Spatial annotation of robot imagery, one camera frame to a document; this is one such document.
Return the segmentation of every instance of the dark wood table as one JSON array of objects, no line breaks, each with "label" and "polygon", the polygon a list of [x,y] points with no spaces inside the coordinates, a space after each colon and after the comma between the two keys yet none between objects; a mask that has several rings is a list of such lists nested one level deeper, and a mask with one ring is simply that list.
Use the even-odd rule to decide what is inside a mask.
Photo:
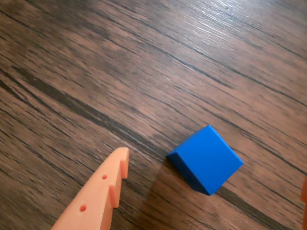
[{"label": "dark wood table", "polygon": [[[0,229],[50,229],[125,146],[112,230],[299,230],[306,92],[306,0],[2,0]],[[208,124],[245,163],[213,196],[165,160]]]}]

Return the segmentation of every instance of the wood grain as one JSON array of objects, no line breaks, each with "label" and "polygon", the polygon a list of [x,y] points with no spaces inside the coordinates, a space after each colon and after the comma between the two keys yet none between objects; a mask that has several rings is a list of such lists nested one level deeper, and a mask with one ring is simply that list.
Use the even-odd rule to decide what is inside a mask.
[{"label": "wood grain", "polygon": [[[131,149],[113,230],[296,230],[305,0],[0,2],[0,229],[50,229]],[[245,162],[213,196],[166,154],[213,125]]]}]

